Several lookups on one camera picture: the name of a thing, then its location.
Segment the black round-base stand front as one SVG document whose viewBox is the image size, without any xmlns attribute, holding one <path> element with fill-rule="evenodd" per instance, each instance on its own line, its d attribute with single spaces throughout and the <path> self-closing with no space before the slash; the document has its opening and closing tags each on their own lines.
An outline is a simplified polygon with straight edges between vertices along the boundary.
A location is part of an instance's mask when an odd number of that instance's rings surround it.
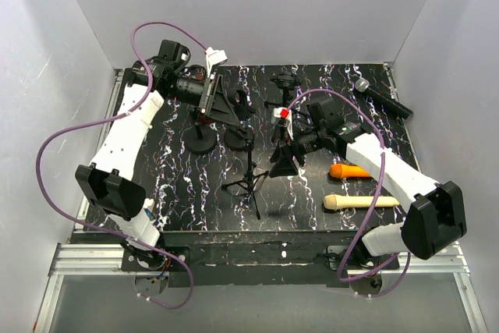
<svg viewBox="0 0 499 333">
<path fill-rule="evenodd" d="M 209 154 L 218 143 L 217 133 L 208 125 L 202 123 L 198 111 L 189 111 L 192 126 L 183 134 L 186 149 L 192 154 Z"/>
</svg>

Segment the black round-base stand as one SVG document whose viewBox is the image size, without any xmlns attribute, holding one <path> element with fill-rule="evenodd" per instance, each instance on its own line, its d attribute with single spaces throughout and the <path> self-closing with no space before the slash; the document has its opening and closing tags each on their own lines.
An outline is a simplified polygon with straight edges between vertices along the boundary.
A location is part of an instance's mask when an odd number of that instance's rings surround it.
<svg viewBox="0 0 499 333">
<path fill-rule="evenodd" d="M 256 113 L 256 109 L 250 105 L 248 96 L 242 89 L 230 90 L 228 101 L 239 122 L 235 126 L 226 127 L 224 144 L 231 151 L 246 152 L 246 142 L 254 138 L 253 131 L 247 125 L 247 121 Z"/>
<path fill-rule="evenodd" d="M 189 111 L 192 126 L 183 134 L 186 149 L 192 154 L 209 154 L 218 143 L 217 133 L 208 125 L 202 123 L 198 111 Z"/>
</svg>

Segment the orange microphone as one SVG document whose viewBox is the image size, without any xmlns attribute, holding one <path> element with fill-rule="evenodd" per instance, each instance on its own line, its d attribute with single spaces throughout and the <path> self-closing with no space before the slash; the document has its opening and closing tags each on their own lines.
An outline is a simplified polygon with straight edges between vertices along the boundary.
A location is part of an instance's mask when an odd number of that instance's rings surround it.
<svg viewBox="0 0 499 333">
<path fill-rule="evenodd" d="M 329 169 L 329 176 L 334 179 L 348 179 L 348 178 L 370 178 L 371 175 L 365 169 L 357 165 L 347 165 L 337 163 L 331 165 Z"/>
</svg>

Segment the beige microphone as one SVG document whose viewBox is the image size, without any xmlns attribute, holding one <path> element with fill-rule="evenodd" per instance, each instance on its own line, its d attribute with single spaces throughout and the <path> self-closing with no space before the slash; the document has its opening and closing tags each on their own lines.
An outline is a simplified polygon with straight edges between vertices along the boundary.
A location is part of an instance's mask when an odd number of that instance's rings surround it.
<svg viewBox="0 0 499 333">
<path fill-rule="evenodd" d="M 369 208 L 374 197 L 343 196 L 330 194 L 324 197 L 324 208 L 329 211 L 339 211 L 349 208 Z M 394 197 L 378 197 L 374 207 L 394 207 L 399 202 Z"/>
</svg>

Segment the black tripod microphone stand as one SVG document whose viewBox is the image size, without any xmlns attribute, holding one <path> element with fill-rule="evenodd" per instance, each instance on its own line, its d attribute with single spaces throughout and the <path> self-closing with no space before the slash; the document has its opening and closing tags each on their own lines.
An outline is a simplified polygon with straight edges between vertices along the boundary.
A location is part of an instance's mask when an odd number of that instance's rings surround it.
<svg viewBox="0 0 499 333">
<path fill-rule="evenodd" d="M 270 107 L 288 107 L 293 100 L 292 94 L 294 94 L 296 88 L 300 87 L 302 84 L 302 81 L 295 73 L 280 73 L 273 76 L 270 81 L 281 91 L 281 101 L 278 103 L 265 101 L 264 107 L 266 109 L 269 109 Z"/>
</svg>

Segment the black silver-head microphone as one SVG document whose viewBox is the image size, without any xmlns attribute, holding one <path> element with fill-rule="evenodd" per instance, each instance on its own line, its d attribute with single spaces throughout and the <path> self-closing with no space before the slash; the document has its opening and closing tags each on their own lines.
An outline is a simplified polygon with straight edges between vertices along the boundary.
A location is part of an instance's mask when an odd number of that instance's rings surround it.
<svg viewBox="0 0 499 333">
<path fill-rule="evenodd" d="M 358 92 L 371 97 L 375 102 L 379 103 L 380 105 L 383 105 L 386 109 L 393 112 L 402 119 L 408 119 L 413 114 L 412 110 L 400 104 L 395 99 L 392 99 L 391 97 L 388 97 L 386 95 L 380 94 L 379 92 L 375 91 L 370 86 L 369 81 L 364 78 L 359 78 L 355 82 L 355 89 Z"/>
</svg>

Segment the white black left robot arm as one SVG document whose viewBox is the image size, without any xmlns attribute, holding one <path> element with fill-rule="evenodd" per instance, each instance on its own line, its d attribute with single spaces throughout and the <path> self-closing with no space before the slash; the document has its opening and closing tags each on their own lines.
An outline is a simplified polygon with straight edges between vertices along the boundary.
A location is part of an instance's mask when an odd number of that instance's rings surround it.
<svg viewBox="0 0 499 333">
<path fill-rule="evenodd" d="M 165 264 L 166 252 L 157 245 L 160 233 L 147 217 L 144 208 L 149 200 L 145 189 L 133 181 L 133 170 L 155 115 L 172 99 L 193 106 L 197 120 L 239 124 L 223 77 L 214 71 L 227 61 L 225 51 L 207 48 L 205 59 L 200 79 L 184 76 L 189 49 L 164 40 L 157 55 L 126 69 L 121 119 L 112 123 L 90 164 L 76 170 L 76 181 L 89 204 L 118 225 L 129 244 L 140 249 L 140 263 L 151 271 Z"/>
</svg>

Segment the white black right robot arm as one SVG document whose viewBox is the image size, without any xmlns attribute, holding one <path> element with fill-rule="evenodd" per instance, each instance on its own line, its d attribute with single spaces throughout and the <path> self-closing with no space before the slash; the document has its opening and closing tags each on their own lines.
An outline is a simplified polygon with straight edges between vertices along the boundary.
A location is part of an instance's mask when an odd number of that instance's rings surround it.
<svg viewBox="0 0 499 333">
<path fill-rule="evenodd" d="M 271 156 L 271 178 L 297 175 L 306 154 L 327 149 L 366 170 L 406 213 L 402 223 L 380 225 L 362 233 L 353 248 L 354 262 L 373 267 L 381 256 L 409 251 L 427 260 L 467 233 L 462 190 L 452 181 L 439 183 L 381 146 L 363 124 L 346 122 L 331 110 L 331 98 L 307 105 L 311 127 L 292 124 L 292 112 L 274 108 L 271 121 L 284 136 Z"/>
</svg>

